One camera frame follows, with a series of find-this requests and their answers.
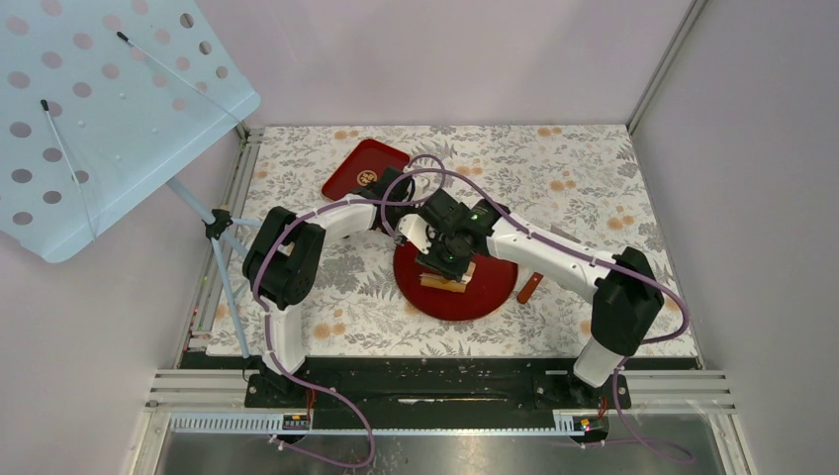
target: floral tablecloth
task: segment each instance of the floral tablecloth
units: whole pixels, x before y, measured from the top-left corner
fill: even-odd
[[[623,126],[272,127],[253,172],[242,213],[262,220],[282,205],[309,211],[326,203],[321,187],[364,139],[411,156],[433,153],[469,176],[532,223],[556,226],[586,245],[646,252],[660,282],[674,286],[671,264]],[[461,182],[447,190],[471,206],[477,194]],[[255,230],[242,229],[245,244]],[[590,336],[591,306],[543,280],[530,301],[514,296],[491,315],[445,323],[409,304],[393,276],[394,244],[380,233],[324,249],[315,288],[303,303],[301,337],[312,355],[574,356]],[[233,255],[233,286],[243,280]],[[519,270],[519,282],[529,277]],[[238,308],[251,353],[263,351],[262,312],[245,292]],[[224,295],[216,312],[210,355],[241,354]],[[650,334],[673,331],[681,316],[668,300]],[[696,355],[691,334],[646,345],[641,355]]]

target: wall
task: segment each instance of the wall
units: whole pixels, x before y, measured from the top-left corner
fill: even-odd
[[[208,206],[237,142],[229,133],[178,175]],[[0,235],[0,473],[118,473],[154,370],[176,352],[207,246],[168,188],[60,264]]]
[[[252,125],[618,124],[691,0],[197,0]]]
[[[761,474],[833,473],[839,3],[712,2],[636,134]]]

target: gray dot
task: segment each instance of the gray dot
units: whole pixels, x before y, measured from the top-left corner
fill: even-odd
[[[61,56],[55,51],[47,51],[41,55],[41,62],[44,66],[51,69],[58,69],[61,67]]]
[[[148,4],[145,0],[132,0],[132,10],[138,15],[145,15],[148,13]]]
[[[169,32],[163,30],[162,28],[154,32],[154,39],[157,40],[158,43],[161,45],[168,45],[169,42],[172,41],[172,36],[169,35]]]
[[[18,168],[12,172],[12,179],[15,183],[29,183],[32,181],[32,172],[26,168]]]
[[[9,132],[18,139],[25,139],[32,134],[32,128],[29,127],[29,124],[16,122],[9,127]]]
[[[44,160],[55,163],[61,160],[63,154],[61,153],[61,150],[59,150],[58,148],[50,147],[44,150],[42,156],[44,157]]]
[[[122,29],[123,22],[121,22],[120,17],[116,15],[105,15],[105,18],[102,19],[102,25],[105,25],[105,28],[116,33]]]
[[[47,101],[47,106],[49,107],[49,114],[53,117],[58,117],[64,113],[64,108],[57,102]]]
[[[58,0],[41,0],[41,9],[51,17],[57,17],[64,11]]]
[[[27,212],[17,213],[15,216],[12,217],[12,223],[25,226],[32,222],[32,215]]]
[[[142,52],[138,47],[132,47],[131,56],[132,56],[132,58],[136,59],[137,61],[144,61],[145,60],[145,53]]]
[[[21,17],[9,17],[9,19],[6,20],[6,28],[9,29],[12,34],[19,37],[22,37],[29,32],[29,24]]]
[[[178,69],[185,71],[189,69],[189,59],[184,56],[181,56],[177,58],[177,60],[175,61],[175,65],[178,66]]]
[[[195,25],[195,20],[192,19],[192,15],[188,13],[184,13],[181,15],[181,26],[184,28],[192,28]]]
[[[61,194],[58,193],[57,191],[47,191],[44,194],[44,202],[47,203],[48,205],[54,205],[55,203],[58,203],[59,201],[61,201]]]
[[[116,64],[105,64],[102,66],[102,75],[108,79],[116,79],[120,77],[120,68]]]
[[[73,93],[78,97],[88,97],[92,92],[93,90],[90,88],[90,84],[86,82],[77,82],[73,84]]]
[[[18,89],[26,89],[30,84],[29,76],[21,71],[10,72],[7,79],[12,87],[17,87]]]
[[[82,49],[93,48],[93,39],[86,33],[77,33],[73,35],[73,43]]]

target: white cylinder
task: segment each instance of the white cylinder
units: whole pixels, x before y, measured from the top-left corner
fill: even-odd
[[[621,359],[622,355],[612,353],[594,338],[589,338],[589,342],[574,363],[574,376],[593,388],[599,388]]]

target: light blue panel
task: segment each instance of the light blue panel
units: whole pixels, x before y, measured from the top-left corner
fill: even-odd
[[[185,13],[190,28],[182,25]],[[152,59],[132,55],[112,31],[117,24],[190,84],[206,85],[221,108]],[[64,158],[43,157],[59,146],[42,99],[60,105],[54,121],[70,163],[89,176],[81,188],[96,235],[233,128],[237,120],[223,109],[241,120],[259,104],[192,0],[4,0],[0,68],[0,230],[49,262],[69,258],[93,237]],[[155,85],[155,75],[165,84]],[[74,92],[85,85],[89,96]],[[15,137],[15,123],[31,133]],[[48,203],[47,192],[60,193],[60,201]],[[20,213],[32,220],[16,224]]]

